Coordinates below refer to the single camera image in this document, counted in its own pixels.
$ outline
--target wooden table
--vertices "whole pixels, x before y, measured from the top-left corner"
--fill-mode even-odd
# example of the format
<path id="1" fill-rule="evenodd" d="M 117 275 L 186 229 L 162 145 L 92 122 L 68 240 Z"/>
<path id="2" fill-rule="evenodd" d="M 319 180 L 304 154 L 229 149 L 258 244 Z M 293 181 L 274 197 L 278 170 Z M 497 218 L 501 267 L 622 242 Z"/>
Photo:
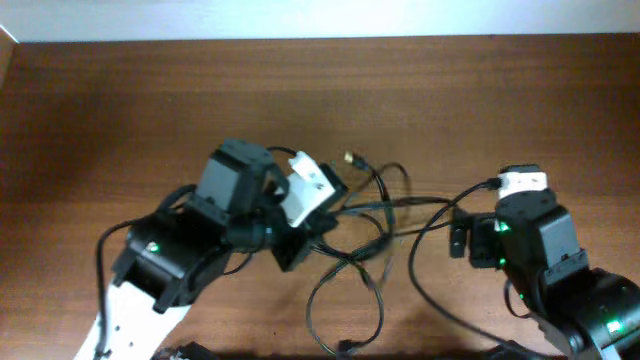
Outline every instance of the wooden table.
<path id="1" fill-rule="evenodd" d="M 452 196 L 503 165 L 537 162 L 592 265 L 640 282 L 639 119 L 635 35 L 19 45 L 0 95 L 0 357 L 73 357 L 97 311 L 98 235 L 197 181 L 229 137 L 319 161 L 345 150 L 396 160 L 416 194 Z M 348 184 L 362 177 L 337 167 Z M 398 175 L 388 182 L 402 195 Z M 464 207 L 489 210 L 494 201 L 483 192 Z M 433 211 L 412 211 L 411 223 Z M 345 219 L 328 238 L 353 248 L 367 234 Z M 384 290 L 382 335 L 364 353 L 492 346 L 415 292 L 410 240 Z M 107 245 L 109 264 L 122 248 L 119 234 Z M 508 315 L 503 274 L 449 259 L 446 231 L 424 242 L 417 261 L 425 289 L 454 313 L 553 351 L 534 322 Z M 166 344 L 320 354 L 304 310 L 331 263 L 312 255 L 282 274 L 260 254 L 210 285 Z M 368 336 L 376 316 L 353 271 L 323 289 L 314 309 L 331 344 Z"/>

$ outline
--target robotic arm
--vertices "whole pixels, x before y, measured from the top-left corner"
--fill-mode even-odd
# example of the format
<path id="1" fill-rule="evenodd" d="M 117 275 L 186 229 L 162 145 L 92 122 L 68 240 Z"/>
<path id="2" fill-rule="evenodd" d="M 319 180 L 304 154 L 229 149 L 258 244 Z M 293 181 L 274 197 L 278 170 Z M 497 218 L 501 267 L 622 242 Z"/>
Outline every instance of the robotic arm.
<path id="1" fill-rule="evenodd" d="M 469 235 L 471 265 L 504 270 L 545 338 L 571 359 L 637 358 L 638 286 L 589 268 L 571 215 L 538 166 L 510 166 L 499 178 L 495 213 L 454 213 L 450 255 L 464 256 Z"/>
<path id="2" fill-rule="evenodd" d="M 112 267 L 105 311 L 75 359 L 150 359 L 234 252 L 270 250 L 282 271 L 302 262 L 337 225 L 328 209 L 347 189 L 303 152 L 289 163 L 285 178 L 267 149 L 227 140 L 197 186 L 135 221 Z"/>

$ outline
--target white wall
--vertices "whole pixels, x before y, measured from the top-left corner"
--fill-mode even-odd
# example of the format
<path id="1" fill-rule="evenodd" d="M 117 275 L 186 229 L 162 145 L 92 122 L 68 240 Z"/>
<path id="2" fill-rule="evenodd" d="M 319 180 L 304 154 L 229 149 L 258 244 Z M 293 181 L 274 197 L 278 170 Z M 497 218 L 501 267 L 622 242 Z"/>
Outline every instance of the white wall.
<path id="1" fill-rule="evenodd" d="M 640 0 L 0 0 L 19 41 L 640 31 Z"/>

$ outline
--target wooden surface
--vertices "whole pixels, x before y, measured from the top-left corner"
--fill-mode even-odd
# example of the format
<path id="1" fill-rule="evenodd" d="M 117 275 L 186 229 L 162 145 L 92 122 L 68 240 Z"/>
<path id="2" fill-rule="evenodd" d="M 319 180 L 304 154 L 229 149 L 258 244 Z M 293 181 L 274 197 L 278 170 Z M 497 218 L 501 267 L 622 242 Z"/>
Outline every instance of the wooden surface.
<path id="1" fill-rule="evenodd" d="M 505 164 L 537 162 L 592 265 L 640 282 L 639 119 L 634 35 L 19 45 L 0 95 L 0 357 L 71 358 L 97 311 L 98 235 L 197 181 L 226 137 L 319 161 L 345 150 L 397 160 L 417 194 L 453 195 Z M 352 185 L 361 177 L 338 170 Z M 388 181 L 401 195 L 400 178 Z M 464 206 L 493 204 L 479 193 Z M 411 222 L 432 211 L 413 211 Z M 328 238 L 350 248 L 366 234 L 347 219 Z M 108 243 L 108 263 L 122 244 L 122 234 Z M 409 245 L 384 291 L 382 335 L 364 352 L 492 346 L 419 298 Z M 485 329 L 552 350 L 532 321 L 508 315 L 504 275 L 471 270 L 447 251 L 446 232 L 422 245 L 425 289 Z M 320 354 L 304 308 L 330 264 L 312 255 L 282 274 L 260 254 L 210 285 L 167 344 Z M 353 272 L 317 300 L 328 342 L 373 331 L 374 301 Z"/>
<path id="2" fill-rule="evenodd" d="M 0 28 L 0 90 L 2 90 L 4 76 L 9 68 L 14 46 L 13 40 Z"/>

